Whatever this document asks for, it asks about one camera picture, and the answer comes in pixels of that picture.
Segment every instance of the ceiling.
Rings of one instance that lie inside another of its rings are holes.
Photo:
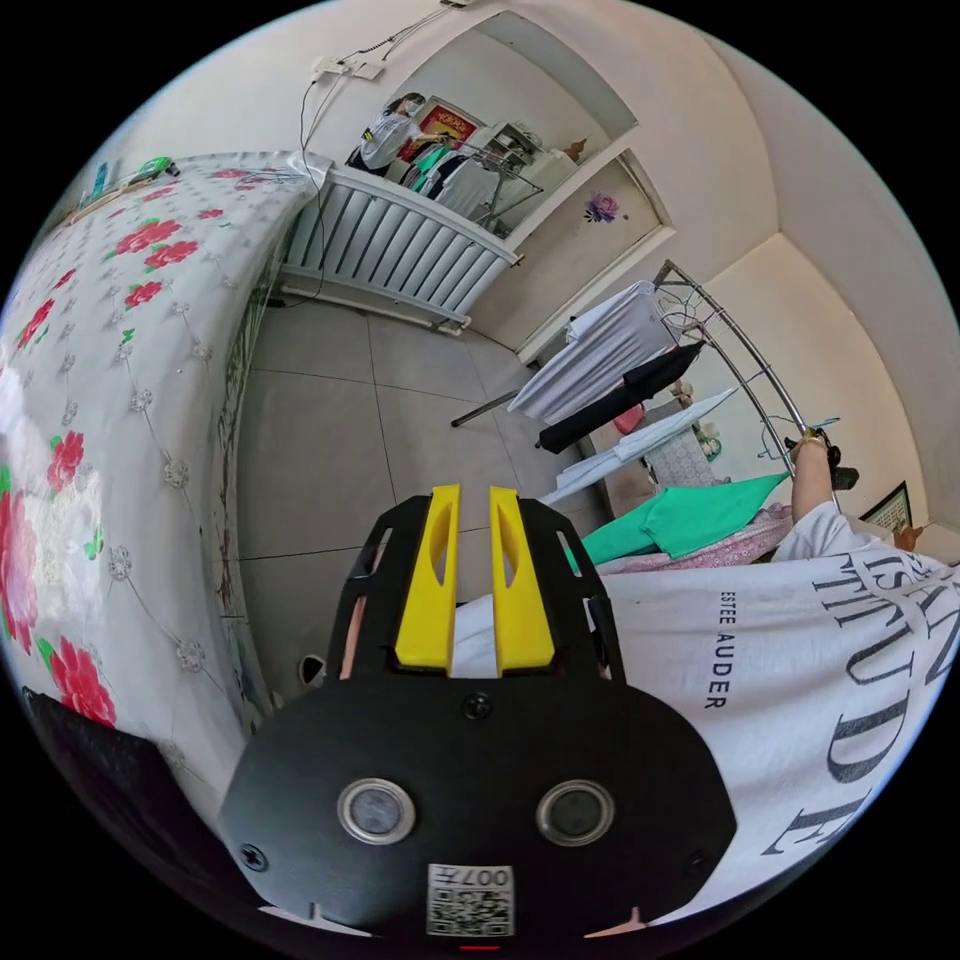
[[[754,60],[707,40],[766,139],[781,231],[873,341],[914,435],[930,520],[960,531],[960,327],[923,243],[883,181],[823,114]]]
[[[484,20],[476,29],[522,54],[559,83],[586,108],[611,140],[636,125],[636,117],[610,84],[543,27],[507,11]]]

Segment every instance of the red poster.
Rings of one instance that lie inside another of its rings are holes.
[[[419,123],[424,133],[449,133],[458,140],[466,140],[477,129],[475,123],[471,123],[455,110],[440,104],[433,107]],[[400,151],[400,159],[409,163],[416,149],[416,144],[408,144]]]

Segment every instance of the green cloth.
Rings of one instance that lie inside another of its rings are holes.
[[[584,538],[587,556],[606,563],[659,549],[672,560],[712,546],[742,530],[789,473],[714,487],[667,487],[625,516]],[[567,551],[573,569],[576,562]]]
[[[427,174],[448,153],[450,153],[450,147],[439,146],[435,147],[433,150],[426,151],[426,153],[420,154],[420,156],[413,161],[413,165],[420,171],[420,176],[410,184],[410,189],[416,193],[419,193],[420,188],[427,182]]]

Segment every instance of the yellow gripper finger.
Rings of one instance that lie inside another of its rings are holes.
[[[434,487],[394,645],[401,667],[443,670],[450,675],[457,608],[459,529],[460,485]],[[444,551],[446,559],[441,577],[438,568]]]
[[[554,656],[553,638],[515,490],[490,488],[490,532],[498,675],[548,667]],[[513,573],[509,583],[504,558]]]

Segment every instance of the floral bedspread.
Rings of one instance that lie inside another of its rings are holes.
[[[270,710],[231,575],[233,501],[250,350],[315,196],[288,161],[178,159],[176,179],[61,226],[0,328],[12,679],[158,743],[211,823]]]

